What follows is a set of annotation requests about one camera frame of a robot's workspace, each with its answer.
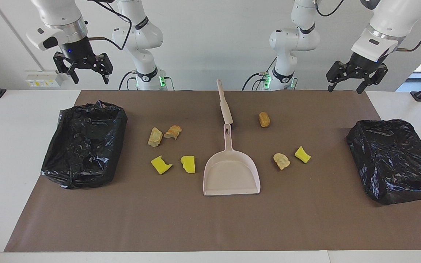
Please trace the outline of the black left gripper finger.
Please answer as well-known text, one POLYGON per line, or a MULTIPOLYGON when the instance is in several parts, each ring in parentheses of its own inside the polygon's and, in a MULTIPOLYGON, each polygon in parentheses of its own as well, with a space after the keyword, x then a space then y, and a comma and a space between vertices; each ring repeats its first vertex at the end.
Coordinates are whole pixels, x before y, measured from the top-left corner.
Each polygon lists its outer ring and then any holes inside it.
POLYGON ((364 90, 370 85, 378 85, 384 76, 388 72, 388 67, 386 65, 380 65, 374 73, 366 73, 364 74, 364 80, 360 83, 360 85, 356 89, 357 94, 362 94, 364 90))
POLYGON ((326 73, 326 79, 329 82, 327 87, 329 92, 333 92, 336 85, 342 81, 351 78, 353 73, 353 64, 347 62, 342 63, 341 61, 335 61, 331 68, 326 73))

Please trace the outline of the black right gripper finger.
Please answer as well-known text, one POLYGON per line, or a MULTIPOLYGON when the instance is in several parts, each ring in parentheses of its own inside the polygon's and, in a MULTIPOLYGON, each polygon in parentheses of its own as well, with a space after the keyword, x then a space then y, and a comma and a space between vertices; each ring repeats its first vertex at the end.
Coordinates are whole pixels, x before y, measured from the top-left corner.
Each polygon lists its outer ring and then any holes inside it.
POLYGON ((71 77, 72 81, 75 84, 79 83, 79 77, 75 72, 77 68, 77 62, 71 61, 62 52, 55 52, 53 56, 53 61, 57 67, 57 71, 61 74, 65 74, 71 77))
POLYGON ((113 72, 113 65, 106 53, 97 56, 97 72, 102 76, 104 83, 109 83, 109 77, 113 72))

